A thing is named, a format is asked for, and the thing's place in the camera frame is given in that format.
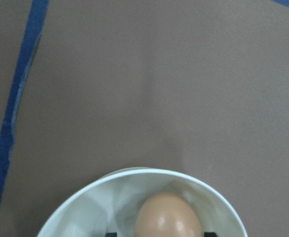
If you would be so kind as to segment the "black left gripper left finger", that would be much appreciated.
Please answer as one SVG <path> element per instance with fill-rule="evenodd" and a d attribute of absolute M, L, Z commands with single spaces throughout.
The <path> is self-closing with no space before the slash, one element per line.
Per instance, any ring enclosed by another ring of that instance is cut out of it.
<path fill-rule="evenodd" d="M 105 237 L 117 237 L 117 233 L 106 233 Z"/>

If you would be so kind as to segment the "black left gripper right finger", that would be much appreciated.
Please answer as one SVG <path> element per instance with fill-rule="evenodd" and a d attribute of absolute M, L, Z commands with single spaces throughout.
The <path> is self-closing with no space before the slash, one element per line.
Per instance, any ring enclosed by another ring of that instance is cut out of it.
<path fill-rule="evenodd" d="M 215 237 L 215 232 L 205 232 L 205 237 Z"/>

